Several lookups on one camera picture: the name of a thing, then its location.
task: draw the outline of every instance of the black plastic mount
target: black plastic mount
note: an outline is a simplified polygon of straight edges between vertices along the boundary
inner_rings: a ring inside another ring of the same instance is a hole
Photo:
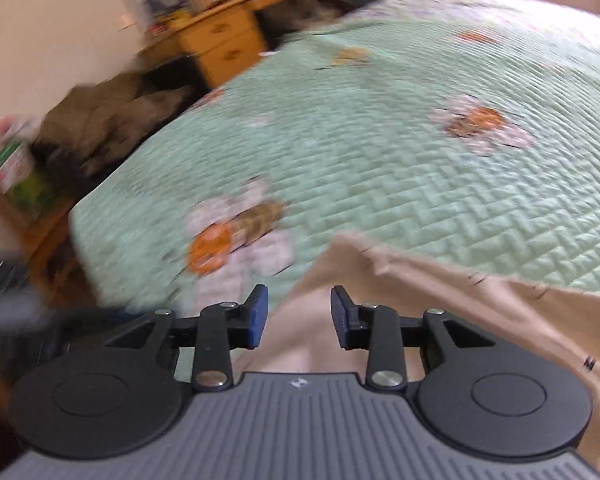
[[[365,386],[407,386],[403,347],[419,347],[427,373],[410,402],[440,438],[481,456],[548,455],[579,442],[592,404],[582,382],[552,364],[439,308],[422,319],[331,291],[340,345],[368,348]]]
[[[63,458],[137,449],[176,421],[191,393],[234,384],[229,352],[259,344],[267,310],[267,288],[257,285],[243,304],[211,305],[197,318],[157,309],[91,335],[16,383],[10,420],[34,448]],[[184,346],[196,346],[191,392],[173,377]]]
[[[187,319],[158,309],[73,344],[16,384],[12,423],[46,455],[87,460],[139,449],[164,435],[186,406],[234,390],[230,351],[256,348],[267,303],[258,285],[243,304],[214,304]],[[368,350],[367,393],[404,402],[427,431],[462,453],[529,462],[575,446],[587,427],[591,400],[576,376],[444,310],[400,317],[382,304],[355,304],[336,286],[331,314],[343,348]],[[193,346],[191,384],[183,385],[173,371],[179,348]],[[420,348],[420,382],[408,381],[405,347]],[[312,390],[306,378],[285,384],[288,394]]]

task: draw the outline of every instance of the clutter on desk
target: clutter on desk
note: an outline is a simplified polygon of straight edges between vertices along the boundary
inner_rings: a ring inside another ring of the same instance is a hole
[[[0,193],[32,219],[51,208],[56,194],[29,151],[39,122],[25,116],[0,120]]]
[[[342,14],[340,9],[321,0],[285,0],[262,11],[269,27],[280,34],[323,27]]]

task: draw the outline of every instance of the pile of clothes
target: pile of clothes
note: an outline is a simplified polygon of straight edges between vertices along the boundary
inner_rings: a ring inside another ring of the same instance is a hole
[[[70,153],[84,176],[95,176],[125,160],[179,110],[189,93],[188,87],[155,91],[135,72],[75,86],[45,116],[34,144]]]

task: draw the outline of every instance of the white flower pattern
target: white flower pattern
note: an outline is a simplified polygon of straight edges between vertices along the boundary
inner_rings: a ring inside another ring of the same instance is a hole
[[[431,111],[429,120],[442,124],[448,136],[458,138],[476,155],[493,155],[499,144],[531,148],[536,143],[530,133],[506,120],[480,99],[469,95],[449,97],[444,108]]]
[[[269,185],[262,178],[246,182],[239,196],[218,196],[197,203],[187,215],[187,233],[196,238],[212,224],[231,221],[240,213],[267,201]],[[207,305],[220,301],[240,303],[246,296],[251,273],[272,276],[295,261],[286,232],[274,229],[257,240],[231,252],[221,268],[196,280],[193,294],[186,295],[185,316],[196,316]]]

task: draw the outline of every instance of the quilted bedspread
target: quilted bedspread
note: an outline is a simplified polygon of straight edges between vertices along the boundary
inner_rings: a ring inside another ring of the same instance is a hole
[[[255,175],[288,205],[296,260],[246,270],[272,304],[347,229],[600,292],[600,18],[529,0],[383,0],[223,90],[75,207],[103,302],[195,291],[187,213]]]

